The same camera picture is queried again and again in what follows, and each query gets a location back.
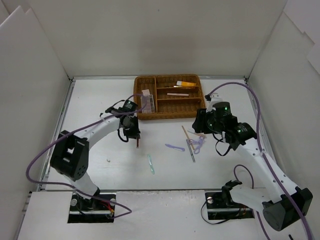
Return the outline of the pink makeup pen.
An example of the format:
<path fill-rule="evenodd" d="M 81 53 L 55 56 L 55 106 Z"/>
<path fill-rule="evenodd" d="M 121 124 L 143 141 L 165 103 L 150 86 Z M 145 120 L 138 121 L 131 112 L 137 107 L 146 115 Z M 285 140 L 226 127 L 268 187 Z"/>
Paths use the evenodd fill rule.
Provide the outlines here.
<path fill-rule="evenodd" d="M 189 97 L 188 93 L 171 93 L 171 92 L 168 92 L 166 95 L 167 96 L 175 96 L 175 97 Z"/>

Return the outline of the clear mauve eyeshadow palette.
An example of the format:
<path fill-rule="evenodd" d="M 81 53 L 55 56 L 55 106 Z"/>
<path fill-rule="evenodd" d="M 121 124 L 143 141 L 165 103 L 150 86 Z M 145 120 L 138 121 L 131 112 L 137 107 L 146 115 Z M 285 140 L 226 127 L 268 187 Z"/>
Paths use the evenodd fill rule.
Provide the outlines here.
<path fill-rule="evenodd" d="M 156 112 L 154 96 L 152 94 L 141 96 L 140 100 L 141 100 L 141 106 L 142 107 L 145 106 L 142 109 L 143 114 L 151 114 Z"/>

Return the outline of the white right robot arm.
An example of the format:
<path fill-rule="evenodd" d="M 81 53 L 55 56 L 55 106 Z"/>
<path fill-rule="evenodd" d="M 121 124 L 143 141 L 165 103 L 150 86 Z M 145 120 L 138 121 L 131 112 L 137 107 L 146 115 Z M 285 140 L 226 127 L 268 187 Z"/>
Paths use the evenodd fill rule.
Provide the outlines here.
<path fill-rule="evenodd" d="M 228 181 L 221 188 L 225 205 L 243 204 L 261 212 L 278 232 L 306 216 L 313 199 L 311 191 L 301 189 L 267 152 L 259 149 L 257 133 L 248 123 L 238 122 L 229 102 L 220 101 L 210 109 L 198 109 L 192 128 L 196 133 L 220 135 L 219 141 L 226 143 L 229 151 L 239 154 L 264 184 L 267 194 L 245 187 L 239 180 Z"/>

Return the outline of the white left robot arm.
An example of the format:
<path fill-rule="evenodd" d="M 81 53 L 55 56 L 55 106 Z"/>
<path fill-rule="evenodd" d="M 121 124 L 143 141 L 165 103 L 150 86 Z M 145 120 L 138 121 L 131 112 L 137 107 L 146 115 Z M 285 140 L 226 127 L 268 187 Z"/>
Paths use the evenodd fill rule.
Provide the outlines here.
<path fill-rule="evenodd" d="M 82 204 L 89 210 L 100 204 L 100 189 L 87 173 L 90 149 L 106 137 L 117 132 L 119 139 L 127 143 L 130 139 L 140 139 L 138 117 L 134 111 L 138 105 L 125 100 L 122 107 L 109 107 L 106 117 L 87 129 L 74 133 L 55 144 L 50 166 L 63 175 L 72 186 L 81 191 Z"/>

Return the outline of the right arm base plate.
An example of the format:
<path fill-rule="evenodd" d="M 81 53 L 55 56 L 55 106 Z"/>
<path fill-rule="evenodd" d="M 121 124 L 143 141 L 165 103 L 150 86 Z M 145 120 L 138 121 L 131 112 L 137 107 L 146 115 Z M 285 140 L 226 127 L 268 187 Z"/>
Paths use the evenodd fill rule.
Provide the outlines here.
<path fill-rule="evenodd" d="M 253 211 L 243 204 L 232 203 L 228 206 L 223 200 L 221 190 L 206 191 L 205 200 L 203 213 L 209 221 L 223 222 L 255 218 Z"/>

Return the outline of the orange sunscreen tube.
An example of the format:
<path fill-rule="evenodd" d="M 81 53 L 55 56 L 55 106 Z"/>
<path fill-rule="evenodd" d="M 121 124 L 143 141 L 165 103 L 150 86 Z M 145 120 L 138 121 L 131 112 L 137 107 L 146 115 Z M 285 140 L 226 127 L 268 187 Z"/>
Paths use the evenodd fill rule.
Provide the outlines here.
<path fill-rule="evenodd" d="M 191 88 L 191 87 L 196 87 L 197 86 L 197 84 L 195 82 L 187 82 L 187 81 L 180 81 L 180 80 L 178 80 L 176 82 L 176 85 L 178 87 L 187 87 L 187 88 L 189 88 L 189 87 Z"/>

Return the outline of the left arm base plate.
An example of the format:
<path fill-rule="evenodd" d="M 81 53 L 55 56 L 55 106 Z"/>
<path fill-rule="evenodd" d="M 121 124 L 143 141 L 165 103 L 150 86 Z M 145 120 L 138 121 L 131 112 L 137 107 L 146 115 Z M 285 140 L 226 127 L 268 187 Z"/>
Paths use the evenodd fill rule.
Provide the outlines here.
<path fill-rule="evenodd" d="M 113 223 L 115 206 L 108 202 L 93 199 L 83 199 L 78 194 L 72 195 L 68 224 L 106 224 Z"/>

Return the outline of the pink rectangular compact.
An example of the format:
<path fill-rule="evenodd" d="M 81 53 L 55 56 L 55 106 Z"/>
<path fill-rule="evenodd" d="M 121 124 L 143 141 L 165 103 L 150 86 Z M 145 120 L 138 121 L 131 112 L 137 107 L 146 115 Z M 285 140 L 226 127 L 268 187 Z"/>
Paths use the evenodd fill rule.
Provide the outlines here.
<path fill-rule="evenodd" d="M 149 96 L 151 94 L 149 89 L 143 89 L 141 92 L 144 96 Z"/>

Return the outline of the red lip gloss tube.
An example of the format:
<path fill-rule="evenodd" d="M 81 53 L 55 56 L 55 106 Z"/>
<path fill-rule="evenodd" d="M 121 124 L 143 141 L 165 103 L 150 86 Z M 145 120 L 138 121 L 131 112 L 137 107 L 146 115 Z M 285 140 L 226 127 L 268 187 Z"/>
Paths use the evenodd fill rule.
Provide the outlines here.
<path fill-rule="evenodd" d="M 139 149 L 140 148 L 140 138 L 136 139 L 136 148 Z"/>

